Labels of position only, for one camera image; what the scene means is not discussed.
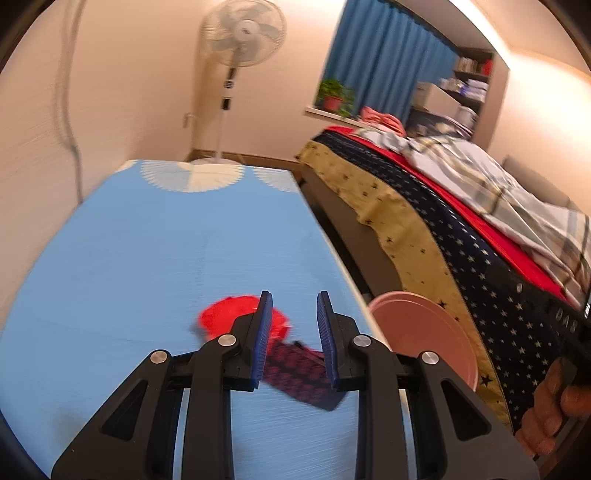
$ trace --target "yellow fabric with black stars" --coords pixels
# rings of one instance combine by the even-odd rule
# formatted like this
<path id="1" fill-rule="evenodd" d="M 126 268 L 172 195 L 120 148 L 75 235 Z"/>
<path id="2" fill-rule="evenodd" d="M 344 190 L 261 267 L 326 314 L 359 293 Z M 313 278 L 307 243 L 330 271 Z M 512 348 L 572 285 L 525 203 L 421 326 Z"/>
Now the yellow fabric with black stars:
<path id="1" fill-rule="evenodd" d="M 375 231 L 398 271 L 403 289 L 444 306 L 460 323 L 476 354 L 482 379 L 476 393 L 511 428 L 507 404 L 488 351 L 441 251 L 414 208 L 392 187 L 323 144 L 309 141 L 296 158 L 311 167 L 357 213 L 358 222 Z"/>

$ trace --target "pillow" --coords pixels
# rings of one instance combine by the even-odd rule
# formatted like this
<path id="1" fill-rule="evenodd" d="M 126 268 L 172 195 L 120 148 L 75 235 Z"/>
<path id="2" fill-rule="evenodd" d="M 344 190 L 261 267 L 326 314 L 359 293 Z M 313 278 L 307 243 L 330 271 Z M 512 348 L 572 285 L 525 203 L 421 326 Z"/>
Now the pillow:
<path id="1" fill-rule="evenodd" d="M 518 162 L 510 155 L 505 158 L 502 165 L 507 173 L 509 173 L 525 190 L 530 192 L 538 200 L 558 207 L 579 210 L 579 208 L 570 201 L 568 195 L 552 185 L 542 175 L 531 168 L 526 167 L 523 163 Z"/>

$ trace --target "box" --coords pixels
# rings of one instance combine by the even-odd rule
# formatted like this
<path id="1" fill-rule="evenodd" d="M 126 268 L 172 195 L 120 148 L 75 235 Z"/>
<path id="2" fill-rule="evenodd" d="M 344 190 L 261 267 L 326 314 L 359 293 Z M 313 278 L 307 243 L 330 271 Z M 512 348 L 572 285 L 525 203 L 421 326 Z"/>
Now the box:
<path id="1" fill-rule="evenodd" d="M 434 83 L 420 82 L 413 95 L 413 107 L 455 118 L 460 103 Z"/>

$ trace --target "potted plant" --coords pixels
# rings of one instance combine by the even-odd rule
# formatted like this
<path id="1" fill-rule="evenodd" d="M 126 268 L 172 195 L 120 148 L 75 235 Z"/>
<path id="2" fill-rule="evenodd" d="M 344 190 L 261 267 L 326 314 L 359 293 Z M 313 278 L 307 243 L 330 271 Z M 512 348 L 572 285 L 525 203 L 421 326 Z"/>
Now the potted plant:
<path id="1" fill-rule="evenodd" d="M 350 116 L 355 94 L 353 89 L 346 87 L 336 79 L 322 81 L 318 88 L 318 100 L 322 110 Z"/>

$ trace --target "red sheet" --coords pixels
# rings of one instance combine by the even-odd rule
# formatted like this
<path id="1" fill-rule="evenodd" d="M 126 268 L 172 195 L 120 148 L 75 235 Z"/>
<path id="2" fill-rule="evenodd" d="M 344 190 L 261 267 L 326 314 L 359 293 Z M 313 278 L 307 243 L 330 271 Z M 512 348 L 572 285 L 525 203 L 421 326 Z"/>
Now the red sheet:
<path id="1" fill-rule="evenodd" d="M 443 187 L 426 177 L 419 171 L 415 170 L 406 159 L 397 153 L 390 150 L 380 148 L 368 140 L 351 135 L 353 128 L 349 127 L 328 127 L 328 131 L 337 132 L 338 134 L 344 135 L 351 140 L 365 145 L 372 150 L 388 157 L 394 163 L 399 165 L 401 168 L 421 180 L 425 185 L 434 190 L 443 200 L 447 202 L 462 218 L 468 223 L 474 230 L 476 230 L 482 238 L 484 238 L 488 244 L 495 249 L 496 253 L 501 256 L 505 261 L 513 267 L 513 269 L 526 279 L 528 282 L 536 285 L 537 287 L 545 290 L 563 301 L 566 298 L 561 292 L 560 285 L 552 280 L 546 272 L 544 272 L 525 252 L 519 248 L 519 246 L 507 238 L 504 234 L 498 231 L 490 223 L 487 223 L 475 212 L 470 210 L 469 207 L 464 205 L 460 200 L 455 198 L 451 193 L 445 190 Z"/>

